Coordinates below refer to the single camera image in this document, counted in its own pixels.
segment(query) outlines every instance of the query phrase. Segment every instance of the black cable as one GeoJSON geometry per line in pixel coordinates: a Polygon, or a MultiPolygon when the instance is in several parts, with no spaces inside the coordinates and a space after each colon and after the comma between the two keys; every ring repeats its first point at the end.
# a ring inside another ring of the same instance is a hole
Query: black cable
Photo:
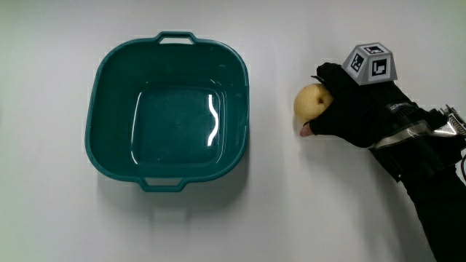
{"type": "Polygon", "coordinates": [[[461,160],[461,173],[463,174],[463,178],[465,179],[465,182],[466,182],[466,174],[465,174],[465,160],[466,160],[466,154],[465,156],[463,157],[463,159],[461,160]]]}

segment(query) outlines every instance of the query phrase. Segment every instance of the teal plastic basin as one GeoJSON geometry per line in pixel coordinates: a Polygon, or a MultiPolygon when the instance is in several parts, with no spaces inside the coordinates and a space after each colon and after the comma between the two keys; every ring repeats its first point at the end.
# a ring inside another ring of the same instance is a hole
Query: teal plastic basin
{"type": "Polygon", "coordinates": [[[248,130],[241,57],[189,32],[161,32],[121,44],[103,59],[85,146],[110,178],[144,191],[181,191],[230,171],[245,151],[248,130]]]}

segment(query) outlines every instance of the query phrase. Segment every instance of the yellow pear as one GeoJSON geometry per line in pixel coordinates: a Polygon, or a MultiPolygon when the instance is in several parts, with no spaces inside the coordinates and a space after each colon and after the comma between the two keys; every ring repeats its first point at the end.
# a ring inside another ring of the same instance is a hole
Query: yellow pear
{"type": "Polygon", "coordinates": [[[324,112],[332,101],[332,96],[323,84],[310,84],[294,99],[294,114],[301,124],[307,123],[324,112]]]}

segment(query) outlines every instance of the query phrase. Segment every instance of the white background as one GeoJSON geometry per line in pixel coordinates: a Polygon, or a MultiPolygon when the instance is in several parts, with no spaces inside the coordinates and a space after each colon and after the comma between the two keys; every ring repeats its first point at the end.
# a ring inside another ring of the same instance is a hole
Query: white background
{"type": "Polygon", "coordinates": [[[0,1],[0,261],[434,261],[401,184],[293,99],[356,44],[395,53],[426,109],[466,112],[466,2],[0,1]],[[95,71],[116,45],[191,31],[237,50],[250,142],[224,177],[148,194],[84,151],[95,71]]]}

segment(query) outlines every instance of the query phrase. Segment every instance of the black glove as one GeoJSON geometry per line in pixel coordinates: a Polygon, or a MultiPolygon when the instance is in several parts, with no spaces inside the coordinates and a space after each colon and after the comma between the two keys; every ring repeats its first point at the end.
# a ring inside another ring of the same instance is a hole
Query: black glove
{"type": "Polygon", "coordinates": [[[302,136],[336,135],[359,147],[369,147],[390,134],[402,114],[418,108],[391,82],[359,86],[340,65],[324,63],[317,77],[333,96],[318,118],[306,123],[302,136]]]}

